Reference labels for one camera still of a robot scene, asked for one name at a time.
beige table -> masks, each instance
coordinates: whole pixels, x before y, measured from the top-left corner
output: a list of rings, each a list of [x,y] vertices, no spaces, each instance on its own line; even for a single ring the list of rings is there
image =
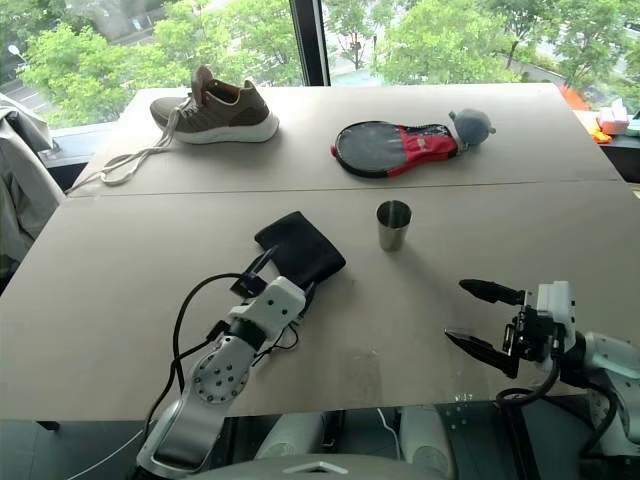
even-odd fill
[[[414,210],[396,254],[376,238],[389,198]],[[347,266],[319,289],[299,348],[254,370],[232,414],[488,399],[539,378],[509,381],[445,338],[459,327],[499,345],[513,314],[462,291],[466,277],[570,280],[581,330],[640,343],[640,202],[617,181],[76,198],[0,298],[0,417],[141,419],[186,293],[243,268],[253,234],[295,209]],[[237,301],[222,285],[199,294],[183,345]]]
[[[547,181],[611,180],[619,175],[552,84],[414,87],[261,88],[279,116],[276,136],[264,144],[185,145],[153,156],[129,183],[99,182],[72,195],[344,190]],[[149,105],[184,91],[142,90],[116,124],[107,146],[83,175],[110,158],[152,145],[160,130]],[[451,110],[484,110],[497,133],[446,162],[423,165],[393,179],[345,172],[329,153],[344,127],[365,120],[405,125],[445,123]]]

street lamp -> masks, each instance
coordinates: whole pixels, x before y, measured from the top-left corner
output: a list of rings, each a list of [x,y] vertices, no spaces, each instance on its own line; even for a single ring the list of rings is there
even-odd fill
[[[9,50],[9,53],[11,55],[15,55],[16,57],[18,57],[20,60],[22,60],[24,63],[27,63],[27,61],[25,60],[25,58],[22,56],[22,54],[20,53],[20,49],[18,47],[16,47],[15,45],[11,44],[9,46],[7,46],[7,50]]]

shoe tongue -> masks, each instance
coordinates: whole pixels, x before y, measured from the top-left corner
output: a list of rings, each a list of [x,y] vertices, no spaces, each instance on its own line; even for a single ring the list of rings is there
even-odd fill
[[[207,91],[209,83],[212,81],[213,74],[211,73],[211,70],[204,65],[201,65],[198,70],[196,70],[196,73],[191,80],[191,95],[198,107],[204,105],[205,92]]]

white shoe sole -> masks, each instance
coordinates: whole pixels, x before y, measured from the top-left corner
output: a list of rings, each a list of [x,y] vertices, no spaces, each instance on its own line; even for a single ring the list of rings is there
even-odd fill
[[[217,127],[202,132],[175,132],[174,137],[181,142],[205,144],[219,142],[266,142],[278,130],[280,120],[272,112],[256,125],[237,127]]]

white cable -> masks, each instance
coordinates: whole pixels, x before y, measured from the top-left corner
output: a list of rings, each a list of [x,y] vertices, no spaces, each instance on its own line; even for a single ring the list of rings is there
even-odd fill
[[[171,144],[171,140],[173,140],[173,135],[176,132],[176,126],[178,125],[178,120],[180,119],[182,110],[190,102],[191,102],[191,97],[188,97],[187,99],[185,99],[184,102],[182,102],[180,105],[178,105],[171,111],[171,113],[169,114],[169,118],[167,119],[167,124],[165,125],[164,130],[162,131],[162,136],[152,147],[143,148],[142,150],[138,150],[134,154],[118,155],[117,157],[112,158],[105,164],[105,166],[102,169],[98,170],[97,172],[93,172],[87,178],[78,182],[76,185],[69,188],[64,193],[68,195],[71,192],[77,190],[78,188],[86,185],[87,183],[93,182],[98,177],[100,177],[100,180],[102,180],[102,183],[104,183],[105,185],[109,185],[110,187],[114,187],[116,185],[122,185],[123,183],[128,182],[131,179],[131,177],[133,177],[135,173],[138,171],[138,168],[140,168],[140,165],[142,165],[142,162],[144,162],[147,158],[149,158],[151,155],[154,155],[156,153],[162,153],[169,150],[169,145]],[[133,164],[133,167],[131,167],[131,169],[121,177],[109,178],[107,176],[112,171],[134,161],[135,163]]]
[[[378,410],[378,415],[380,415],[380,420],[382,420],[382,426],[386,430],[389,430],[391,432],[391,435],[393,435],[393,441],[396,443],[396,458],[398,460],[402,460],[402,454],[400,453],[400,441],[398,440],[398,435],[396,434],[393,428],[387,425],[387,419],[384,418],[384,413],[382,413],[382,410],[380,410],[379,408],[376,408],[376,410]]]
[[[98,463],[90,466],[89,468],[81,471],[80,473],[76,473],[73,477],[69,477],[66,480],[75,480],[76,478],[80,478],[81,476],[83,476],[86,473],[91,472],[92,470],[95,470],[96,468],[98,468],[100,465],[102,465],[105,462],[108,462],[109,460],[111,460],[113,457],[115,457],[117,454],[119,454],[122,450],[124,450],[125,448],[127,448],[129,445],[131,445],[136,438],[138,438],[140,435],[142,435],[142,430],[140,430],[138,433],[136,433],[133,437],[131,437],[129,439],[129,441],[127,443],[125,443],[124,445],[122,445],[120,448],[118,448],[115,452],[113,452],[111,455],[103,458],[102,460],[100,460]]]

